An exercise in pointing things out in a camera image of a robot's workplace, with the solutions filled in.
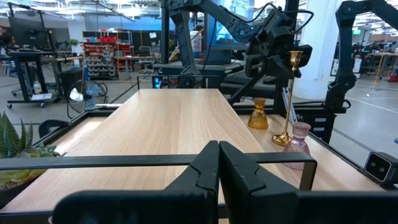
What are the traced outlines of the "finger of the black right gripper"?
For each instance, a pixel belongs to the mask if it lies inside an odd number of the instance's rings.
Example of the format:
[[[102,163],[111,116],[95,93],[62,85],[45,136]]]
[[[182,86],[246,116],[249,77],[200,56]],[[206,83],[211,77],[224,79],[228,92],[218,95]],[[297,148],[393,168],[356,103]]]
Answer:
[[[300,63],[299,63],[299,67],[304,67],[308,64],[311,54],[312,54],[312,46],[310,45],[301,45],[299,47],[299,51],[302,51],[302,54],[300,56]]]
[[[293,71],[292,67],[284,64],[280,57],[269,57],[267,59],[266,75],[277,78],[300,78],[302,76],[299,69]]]

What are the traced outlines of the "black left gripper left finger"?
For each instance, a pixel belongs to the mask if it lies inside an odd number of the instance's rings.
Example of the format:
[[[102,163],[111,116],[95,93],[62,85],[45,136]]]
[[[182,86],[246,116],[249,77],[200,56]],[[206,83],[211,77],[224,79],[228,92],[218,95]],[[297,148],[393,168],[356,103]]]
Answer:
[[[216,223],[220,147],[210,141],[163,190],[85,190],[56,205],[54,224]]]

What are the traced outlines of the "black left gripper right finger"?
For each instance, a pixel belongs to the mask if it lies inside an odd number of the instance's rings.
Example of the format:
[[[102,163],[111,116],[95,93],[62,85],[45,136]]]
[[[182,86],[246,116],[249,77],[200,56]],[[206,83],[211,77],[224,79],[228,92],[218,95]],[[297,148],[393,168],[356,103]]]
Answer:
[[[220,148],[230,223],[397,223],[396,191],[299,190],[230,143]]]

